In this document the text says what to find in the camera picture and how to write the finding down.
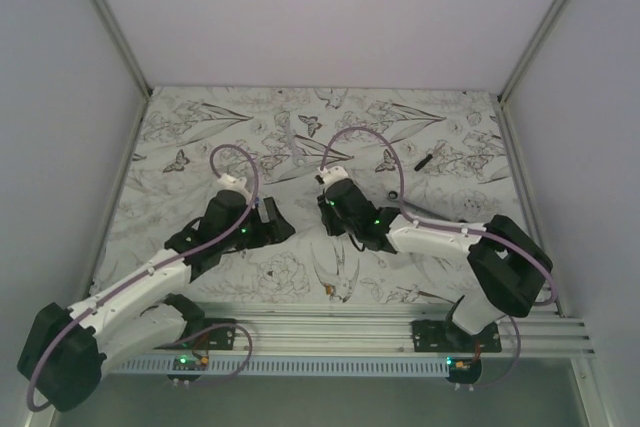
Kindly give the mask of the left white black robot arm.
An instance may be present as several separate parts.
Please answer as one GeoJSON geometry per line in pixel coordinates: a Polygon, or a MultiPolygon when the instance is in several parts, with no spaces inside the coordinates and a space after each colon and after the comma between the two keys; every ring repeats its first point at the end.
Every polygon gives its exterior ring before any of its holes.
{"type": "Polygon", "coordinates": [[[84,402],[113,368],[155,347],[197,346],[204,314],[182,291],[229,252],[280,244],[295,232],[273,198],[221,190],[204,214],[171,236],[147,263],[69,307],[51,302],[35,316],[17,363],[35,396],[61,412],[84,402]]]}

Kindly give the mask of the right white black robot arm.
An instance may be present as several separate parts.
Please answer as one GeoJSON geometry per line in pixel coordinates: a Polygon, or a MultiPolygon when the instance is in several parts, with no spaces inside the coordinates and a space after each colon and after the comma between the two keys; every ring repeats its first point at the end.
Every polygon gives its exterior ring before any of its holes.
{"type": "Polygon", "coordinates": [[[451,308],[443,338],[452,350],[468,350],[488,325],[505,316],[529,315],[543,286],[552,285],[553,263],[510,218],[482,224],[409,219],[396,207],[377,207],[343,179],[317,198],[330,236],[347,234],[366,250],[425,254],[466,263],[479,288],[451,308]]]}

